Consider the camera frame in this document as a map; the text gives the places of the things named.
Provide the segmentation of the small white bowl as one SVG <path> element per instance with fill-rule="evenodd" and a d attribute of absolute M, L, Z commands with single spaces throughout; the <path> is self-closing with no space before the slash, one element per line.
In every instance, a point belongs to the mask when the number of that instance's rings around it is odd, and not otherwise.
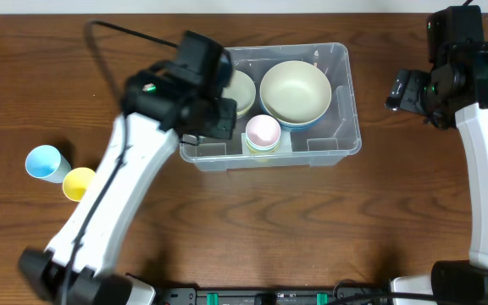
<path fill-rule="evenodd" d="M 230 80 L 230 84 L 223 90 L 222 97 L 232 99 L 238 103 L 255 102 L 256 86 L 247 74 L 236 70 Z"/>

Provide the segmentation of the small yellow bowl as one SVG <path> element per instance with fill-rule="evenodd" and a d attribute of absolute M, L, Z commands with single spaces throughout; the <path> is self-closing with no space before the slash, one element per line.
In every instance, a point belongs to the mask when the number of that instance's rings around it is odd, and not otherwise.
<path fill-rule="evenodd" d="M 239 118 L 242 118 L 243 116 L 245 116 L 249 110 L 252 108 L 253 106 L 253 102 L 250 102 L 250 103 L 238 103 L 236 105 L 236 117 L 239 119 Z"/>

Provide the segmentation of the green cup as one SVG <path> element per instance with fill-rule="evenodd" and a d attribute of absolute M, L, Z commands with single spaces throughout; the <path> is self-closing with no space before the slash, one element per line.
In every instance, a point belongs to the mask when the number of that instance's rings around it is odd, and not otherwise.
<path fill-rule="evenodd" d="M 255 153 L 266 153 L 266 152 L 274 151 L 279 146 L 280 143 L 277 141 L 272 145 L 262 147 L 262 146 L 259 146 L 255 143 L 253 143 L 249 139 L 246 139 L 246 144 L 247 144 L 250 151 L 253 151 Z"/>

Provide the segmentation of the pink cup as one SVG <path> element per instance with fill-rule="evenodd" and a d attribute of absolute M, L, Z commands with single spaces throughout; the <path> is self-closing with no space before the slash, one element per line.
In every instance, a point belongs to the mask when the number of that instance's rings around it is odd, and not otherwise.
<path fill-rule="evenodd" d="M 274 118 L 260 114 L 247 122 L 245 134 L 253 143 L 265 147 L 280 140 L 281 128 Z"/>

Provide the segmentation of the dark blue bowl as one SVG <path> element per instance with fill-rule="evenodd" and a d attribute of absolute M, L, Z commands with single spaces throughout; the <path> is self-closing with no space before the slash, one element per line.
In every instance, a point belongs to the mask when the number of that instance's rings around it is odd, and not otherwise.
<path fill-rule="evenodd" d="M 298 114 L 296 111 L 283 114 L 274 110 L 263 99 L 260 100 L 260 108 L 264 114 L 272 118 L 282 130 L 288 131 L 303 131 L 317 125 L 327 114 L 331 102 L 321 103 L 319 106 L 320 108 L 314 109 L 310 114 Z"/>
<path fill-rule="evenodd" d="M 323 118 L 323 116 L 320 116 L 320 117 L 318 117 L 317 119 L 315 119 L 313 121 L 310 121 L 310 122 L 307 122 L 307 123 L 303 123 L 303 124 L 296 124 L 296 123 L 288 123 L 288 122 L 285 122 L 282 119 L 277 118 L 273 114 L 269 114 L 269 116 L 272 117 L 272 118 L 274 118 L 279 123 L 280 128 L 282 130 L 295 131 L 295 132 L 304 131 L 304 130 L 310 129 L 313 126 L 315 126 L 316 124 L 318 124 L 321 121 L 321 119 Z"/>

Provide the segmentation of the large cream bowl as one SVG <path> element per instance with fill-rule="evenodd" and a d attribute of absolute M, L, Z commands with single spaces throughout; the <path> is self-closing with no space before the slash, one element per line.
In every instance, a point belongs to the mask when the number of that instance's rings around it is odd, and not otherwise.
<path fill-rule="evenodd" d="M 310 125 L 323 116 L 332 98 L 326 75 L 303 61 L 285 61 L 273 66 L 260 82 L 264 110 L 284 125 Z"/>

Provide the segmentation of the yellow cup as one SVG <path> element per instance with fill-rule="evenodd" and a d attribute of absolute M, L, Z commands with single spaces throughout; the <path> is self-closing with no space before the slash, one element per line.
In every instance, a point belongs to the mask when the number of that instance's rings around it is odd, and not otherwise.
<path fill-rule="evenodd" d="M 62 183 L 63 194 L 73 202 L 79 202 L 90 183 L 92 182 L 95 171 L 86 167 L 72 169 Z"/>
<path fill-rule="evenodd" d="M 261 164 L 266 164 L 271 160 L 271 156 L 275 153 L 279 145 L 270 147 L 268 150 L 257 149 L 250 143 L 247 143 L 247 149 L 249 153 L 254 157 L 255 161 Z"/>

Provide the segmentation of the blue cup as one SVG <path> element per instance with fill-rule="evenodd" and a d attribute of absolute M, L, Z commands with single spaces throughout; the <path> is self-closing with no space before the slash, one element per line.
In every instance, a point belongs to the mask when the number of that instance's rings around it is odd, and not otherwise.
<path fill-rule="evenodd" d="M 27 155 L 25 170 L 33 178 L 51 183 L 62 183 L 65 176 L 71 171 L 71 166 L 56 147 L 41 145 Z"/>

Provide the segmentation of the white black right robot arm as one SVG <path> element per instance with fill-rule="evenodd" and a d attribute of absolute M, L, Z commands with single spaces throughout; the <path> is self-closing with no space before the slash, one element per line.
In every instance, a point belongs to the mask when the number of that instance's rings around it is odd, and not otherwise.
<path fill-rule="evenodd" d="M 438 261 L 429 274 L 391 281 L 389 304 L 488 304 L 488 42 L 480 7 L 471 2 L 426 22 L 429 72 L 402 69 L 385 105 L 458 130 L 469 176 L 469 257 Z"/>

